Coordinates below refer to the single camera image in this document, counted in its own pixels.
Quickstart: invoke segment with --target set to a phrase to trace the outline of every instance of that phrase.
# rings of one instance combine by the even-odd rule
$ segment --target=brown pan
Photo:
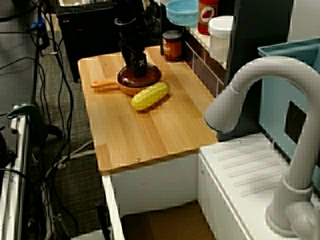
[[[148,63],[148,71],[145,76],[135,77],[133,75],[133,70],[131,67],[124,67],[118,73],[116,81],[114,79],[104,79],[99,81],[93,81],[91,83],[91,88],[95,92],[107,92],[117,88],[110,88],[109,86],[117,86],[122,92],[129,96],[134,96],[137,93],[141,92],[145,88],[154,85],[161,78],[160,70]]]

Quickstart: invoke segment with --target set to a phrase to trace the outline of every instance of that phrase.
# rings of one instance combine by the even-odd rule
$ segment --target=bottle label
[[[218,15],[218,3],[205,4],[199,1],[198,23],[208,26],[211,19]]]

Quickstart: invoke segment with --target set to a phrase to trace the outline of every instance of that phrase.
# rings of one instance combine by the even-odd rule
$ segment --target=gray faucet
[[[284,237],[320,240],[320,206],[311,203],[312,175],[320,152],[320,75],[307,64],[284,56],[267,56],[244,65],[204,113],[215,131],[232,131],[249,88],[265,77],[281,77],[305,94],[309,110],[288,171],[265,211],[267,225]]]

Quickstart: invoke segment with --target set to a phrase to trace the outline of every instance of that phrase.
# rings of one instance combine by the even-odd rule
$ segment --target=sauce jar
[[[218,16],[219,0],[199,0],[198,31],[209,36],[209,21]]]
[[[182,60],[182,33],[177,30],[166,31],[163,35],[163,57],[167,62]]]

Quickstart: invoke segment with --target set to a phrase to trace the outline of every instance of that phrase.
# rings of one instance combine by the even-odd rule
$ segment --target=jar
[[[182,33],[177,30],[166,31],[163,35],[163,56],[168,62],[182,60]]]
[[[209,53],[218,62],[227,62],[233,20],[233,16],[218,16],[209,21]]]
[[[199,0],[198,31],[209,36],[209,21],[218,16],[219,0]]]

